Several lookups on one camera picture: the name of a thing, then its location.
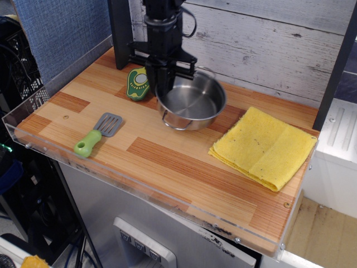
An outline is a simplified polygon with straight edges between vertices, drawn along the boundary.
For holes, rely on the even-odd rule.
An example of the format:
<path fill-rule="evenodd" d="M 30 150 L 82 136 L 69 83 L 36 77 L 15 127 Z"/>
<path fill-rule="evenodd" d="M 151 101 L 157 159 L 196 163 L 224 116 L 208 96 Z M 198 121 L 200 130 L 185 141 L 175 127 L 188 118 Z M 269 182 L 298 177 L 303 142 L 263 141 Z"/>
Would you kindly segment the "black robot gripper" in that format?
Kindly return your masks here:
<path fill-rule="evenodd" d="M 151 91 L 164 97 L 173 88 L 176 76 L 193 79 L 197 58 L 182 48 L 182 21 L 146 21 L 147 41 L 133 41 L 129 60 L 145 66 Z"/>

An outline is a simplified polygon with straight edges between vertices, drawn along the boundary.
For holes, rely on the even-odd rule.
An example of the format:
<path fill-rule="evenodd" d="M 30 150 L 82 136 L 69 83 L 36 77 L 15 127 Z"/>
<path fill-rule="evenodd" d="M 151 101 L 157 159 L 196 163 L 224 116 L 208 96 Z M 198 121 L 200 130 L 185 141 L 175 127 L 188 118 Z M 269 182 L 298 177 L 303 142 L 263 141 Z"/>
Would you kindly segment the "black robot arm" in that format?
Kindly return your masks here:
<path fill-rule="evenodd" d="M 143 1 L 147 41 L 128 44 L 131 62 L 146 68 L 148 82 L 156 96 L 163 97 L 173 89 L 177 76 L 193 79 L 197 58 L 182 48 L 182 39 L 196 32 L 183 32 L 183 14 L 193 14 L 182 7 L 183 1 Z"/>

